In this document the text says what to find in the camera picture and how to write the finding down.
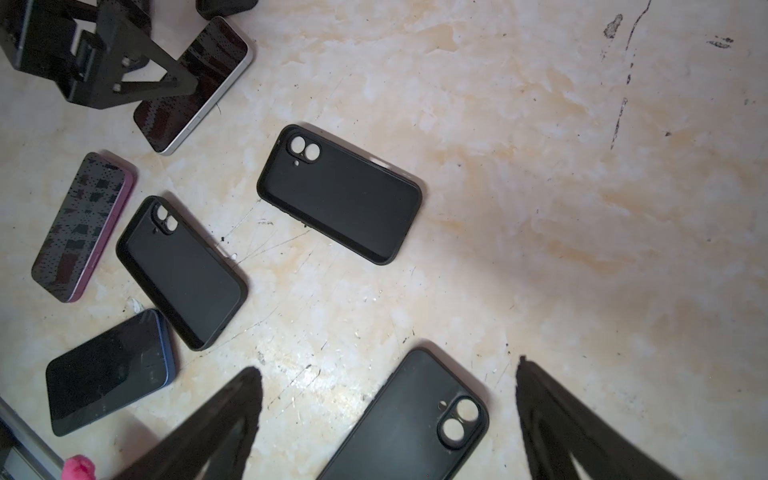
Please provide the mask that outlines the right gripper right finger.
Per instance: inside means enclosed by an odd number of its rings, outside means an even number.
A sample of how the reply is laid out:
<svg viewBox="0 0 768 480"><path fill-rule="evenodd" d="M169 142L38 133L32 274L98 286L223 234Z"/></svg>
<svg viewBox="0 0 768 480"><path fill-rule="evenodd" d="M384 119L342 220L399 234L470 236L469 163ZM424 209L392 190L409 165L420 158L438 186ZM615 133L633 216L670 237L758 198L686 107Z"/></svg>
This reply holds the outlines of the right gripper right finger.
<svg viewBox="0 0 768 480"><path fill-rule="evenodd" d="M674 479L555 380L522 356L516 404L533 479Z"/></svg>

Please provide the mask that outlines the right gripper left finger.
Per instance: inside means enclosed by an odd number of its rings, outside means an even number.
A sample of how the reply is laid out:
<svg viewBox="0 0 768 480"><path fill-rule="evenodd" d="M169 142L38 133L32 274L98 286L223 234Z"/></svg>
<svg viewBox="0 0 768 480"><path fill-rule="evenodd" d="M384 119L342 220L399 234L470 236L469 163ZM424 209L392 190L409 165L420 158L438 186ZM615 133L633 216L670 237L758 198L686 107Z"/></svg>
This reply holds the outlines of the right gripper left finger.
<svg viewBox="0 0 768 480"><path fill-rule="evenodd" d="M232 380L118 479L241 479L259 429L263 389L253 367Z"/></svg>

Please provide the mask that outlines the white-edged phone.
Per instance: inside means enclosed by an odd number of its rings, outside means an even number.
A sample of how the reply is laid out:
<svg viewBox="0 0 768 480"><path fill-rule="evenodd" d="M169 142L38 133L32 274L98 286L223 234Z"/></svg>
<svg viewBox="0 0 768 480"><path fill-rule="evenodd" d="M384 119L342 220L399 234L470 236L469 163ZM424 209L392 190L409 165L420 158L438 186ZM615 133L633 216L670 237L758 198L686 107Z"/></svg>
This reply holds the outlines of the white-edged phone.
<svg viewBox="0 0 768 480"><path fill-rule="evenodd" d="M170 155L200 124L254 59L243 32L229 20L209 20L178 59L191 81L179 94L139 103L133 120L155 153Z"/></svg>

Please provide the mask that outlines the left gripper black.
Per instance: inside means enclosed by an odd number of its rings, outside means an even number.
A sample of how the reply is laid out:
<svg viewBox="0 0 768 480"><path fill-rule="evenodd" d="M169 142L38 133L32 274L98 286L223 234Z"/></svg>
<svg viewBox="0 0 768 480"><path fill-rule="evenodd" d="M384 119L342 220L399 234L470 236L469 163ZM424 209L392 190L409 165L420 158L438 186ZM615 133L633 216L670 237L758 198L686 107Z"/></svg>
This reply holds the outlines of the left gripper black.
<svg viewBox="0 0 768 480"><path fill-rule="evenodd" d="M95 30L77 35L79 20ZM1 3L1 48L13 68L93 109L179 94L191 82L151 28L149 1Z"/></svg>

